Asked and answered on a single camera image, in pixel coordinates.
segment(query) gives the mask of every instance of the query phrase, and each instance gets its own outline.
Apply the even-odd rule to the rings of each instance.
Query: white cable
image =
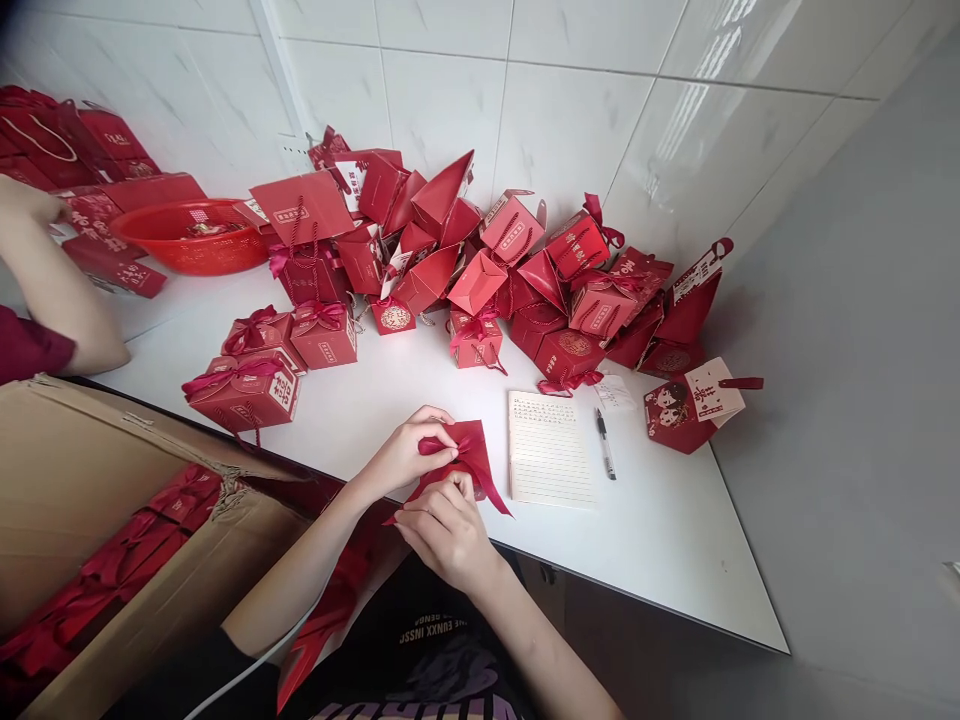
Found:
[[[303,617],[300,618],[300,619],[297,621],[297,623],[296,623],[292,628],[290,628],[290,631],[289,631],[286,635],[284,635],[282,638],[280,638],[279,640],[277,640],[277,642],[274,643],[273,647],[271,647],[269,650],[267,650],[267,652],[265,652],[253,665],[251,665],[250,667],[248,667],[248,668],[247,668],[246,670],[244,670],[242,673],[240,673],[239,675],[237,675],[233,680],[231,680],[231,681],[228,682],[226,685],[224,685],[222,688],[220,688],[219,690],[217,690],[213,695],[211,695],[211,696],[208,697],[206,700],[204,700],[202,703],[200,703],[199,705],[197,705],[197,706],[193,709],[193,711],[184,718],[184,720],[194,720],[194,718],[198,717],[198,716],[200,715],[200,713],[202,713],[204,710],[206,710],[208,707],[210,707],[213,703],[215,703],[215,702],[216,702],[217,700],[219,700],[221,697],[223,697],[224,695],[226,695],[228,692],[230,692],[230,690],[232,690],[232,689],[235,688],[237,685],[239,685],[244,679],[246,679],[246,678],[249,677],[251,674],[253,674],[253,672],[254,672],[258,667],[260,667],[261,665],[263,665],[277,650],[279,650],[280,648],[282,648],[283,646],[285,646],[288,642],[290,642],[291,639],[293,639],[294,637],[296,637],[297,634],[300,632],[300,628],[302,628],[302,627],[303,627],[303,624],[307,621],[307,618],[310,617],[310,615],[311,615],[311,614],[313,613],[313,611],[316,609],[317,605],[320,604],[320,598],[323,597],[323,593],[326,591],[326,589],[327,589],[327,584],[330,582],[330,578],[331,578],[332,576],[333,576],[333,570],[331,570],[331,571],[330,571],[330,574],[327,575],[327,579],[323,581],[323,587],[320,588],[320,593],[319,593],[319,595],[317,595],[317,599],[314,601],[313,605],[311,605],[311,606],[310,606],[310,609],[307,610],[307,611],[303,614]]]

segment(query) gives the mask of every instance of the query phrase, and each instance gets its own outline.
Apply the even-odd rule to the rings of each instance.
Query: black pen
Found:
[[[607,477],[611,480],[616,480],[617,474],[613,470],[613,455],[610,452],[610,443],[607,442],[607,426],[603,422],[603,415],[600,414],[600,408],[597,408],[597,430],[600,431],[600,445],[603,448],[603,466],[607,471]]]

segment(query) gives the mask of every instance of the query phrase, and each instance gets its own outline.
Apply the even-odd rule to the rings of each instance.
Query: paper card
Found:
[[[720,427],[746,407],[739,390],[719,386],[721,380],[733,378],[722,358],[714,358],[684,377],[693,394],[693,405],[700,422],[712,420]]]

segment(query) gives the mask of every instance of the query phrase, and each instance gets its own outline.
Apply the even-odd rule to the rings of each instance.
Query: cardboard box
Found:
[[[44,375],[0,387],[0,633],[69,582],[192,462],[230,478],[295,479],[129,400]],[[231,482],[214,518],[21,717],[100,718],[219,625],[306,528],[293,511]]]

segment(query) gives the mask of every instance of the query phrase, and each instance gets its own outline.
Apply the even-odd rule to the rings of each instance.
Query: notepad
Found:
[[[572,399],[510,392],[510,495],[520,502],[596,505],[583,433]]]

